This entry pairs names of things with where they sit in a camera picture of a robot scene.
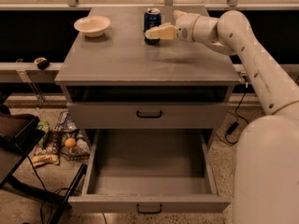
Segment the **tiled floor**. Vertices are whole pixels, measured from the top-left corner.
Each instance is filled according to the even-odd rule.
[[[43,107],[39,110],[35,108],[19,108],[12,106],[11,112],[18,113],[31,113],[38,115],[40,119],[45,119],[50,123],[50,127],[54,127],[60,112],[64,110],[61,108]],[[249,121],[257,119],[263,114],[260,107],[248,108],[246,104],[241,106],[238,111],[243,117]],[[224,140],[224,133],[227,128],[235,121],[235,116],[228,113],[225,121],[218,130],[218,136]],[[241,130],[246,126],[246,122],[242,119],[239,120],[240,125],[235,130],[231,141],[237,139]],[[233,179],[234,179],[234,155],[235,146],[227,146],[218,137],[215,137],[212,147],[209,151],[209,158],[212,164],[217,191],[220,196],[232,197],[233,196]],[[79,162],[66,161],[64,157],[60,158],[60,164],[47,164],[37,168],[37,172],[43,180],[45,186],[50,191],[55,191],[59,188],[66,188],[71,183],[75,176]],[[21,167],[15,173],[15,176],[20,181],[40,187],[41,185],[36,178],[36,175],[28,160],[25,160]],[[39,214],[41,203],[23,198],[19,195],[0,190],[0,223],[41,223]],[[50,206],[44,206],[44,213],[46,214],[47,223],[50,213]],[[144,216],[138,214],[105,214],[108,224],[133,224],[133,223],[210,223],[210,224],[231,224],[232,223],[232,204],[230,204],[222,214],[160,214],[153,216]],[[60,223],[105,223],[102,214],[81,214],[72,209],[64,212]]]

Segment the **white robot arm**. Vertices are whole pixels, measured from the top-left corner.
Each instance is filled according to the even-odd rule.
[[[176,11],[175,18],[175,27],[168,24],[146,35],[177,35],[238,55],[266,114],[249,124],[237,143],[234,224],[299,223],[298,86],[256,39],[241,12],[228,11],[217,19]]]

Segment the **snack bag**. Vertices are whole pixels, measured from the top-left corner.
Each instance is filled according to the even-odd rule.
[[[50,131],[49,123],[45,120],[41,120],[37,124],[37,129],[45,132],[45,135],[38,142],[40,147],[43,148],[44,145],[47,143],[48,136],[49,136],[49,131]]]
[[[46,145],[41,147],[36,146],[36,152],[32,158],[32,163],[34,167],[52,163],[59,164],[59,147],[61,145],[61,132],[59,130],[53,130],[50,132],[49,140]]]

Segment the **soda can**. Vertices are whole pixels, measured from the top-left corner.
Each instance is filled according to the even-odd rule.
[[[161,12],[157,8],[149,8],[147,12],[144,13],[144,33],[154,26],[161,25]],[[144,38],[147,44],[156,44],[160,41],[160,39],[147,39]]]

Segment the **drawer handle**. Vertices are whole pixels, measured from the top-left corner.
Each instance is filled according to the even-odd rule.
[[[139,204],[137,205],[137,213],[138,214],[143,214],[143,215],[155,215],[155,214],[161,214],[163,210],[163,206],[160,204],[160,209],[158,211],[152,211],[152,212],[144,212],[140,211],[140,206]]]
[[[141,119],[158,119],[162,116],[162,110],[158,112],[142,112],[137,110],[136,115]]]

